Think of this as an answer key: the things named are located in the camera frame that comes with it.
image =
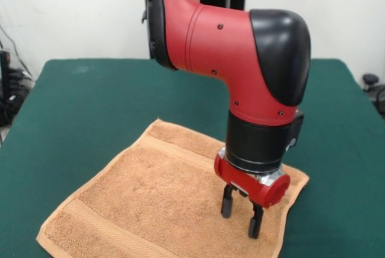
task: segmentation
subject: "black knob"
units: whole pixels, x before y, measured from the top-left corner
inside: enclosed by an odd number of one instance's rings
[[[376,75],[373,75],[371,73],[367,73],[366,75],[363,75],[363,81],[366,85],[368,86],[372,86],[374,84],[376,84],[380,79],[378,78],[378,76]]]

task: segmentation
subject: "black wrist cylinder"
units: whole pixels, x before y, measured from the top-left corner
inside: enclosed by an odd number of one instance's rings
[[[242,171],[272,173],[279,169],[290,137],[291,124],[261,126],[229,112],[225,158]]]

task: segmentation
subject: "red robot arm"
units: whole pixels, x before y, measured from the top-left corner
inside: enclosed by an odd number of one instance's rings
[[[147,0],[147,26],[150,50],[162,66],[227,85],[226,146],[215,160],[216,174],[227,183],[222,213],[229,216],[224,208],[231,208],[233,189],[248,196],[254,204],[249,236],[256,238],[262,207],[278,203],[290,182],[281,166],[303,121],[298,105],[310,65],[305,21],[284,10]]]

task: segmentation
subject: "green table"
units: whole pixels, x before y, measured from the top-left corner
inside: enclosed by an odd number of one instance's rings
[[[218,80],[146,60],[48,62],[0,149],[0,257],[49,257],[48,215],[156,118],[223,140]],[[281,257],[385,257],[385,124],[338,60],[314,60],[285,163],[310,176]]]

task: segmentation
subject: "brown towel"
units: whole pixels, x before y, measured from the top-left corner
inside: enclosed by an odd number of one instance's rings
[[[55,258],[277,257],[286,214],[308,182],[283,166],[292,183],[265,211],[259,239],[253,214],[234,192],[230,219],[220,215],[225,183],[214,173],[224,144],[157,120],[44,222],[38,243]]]

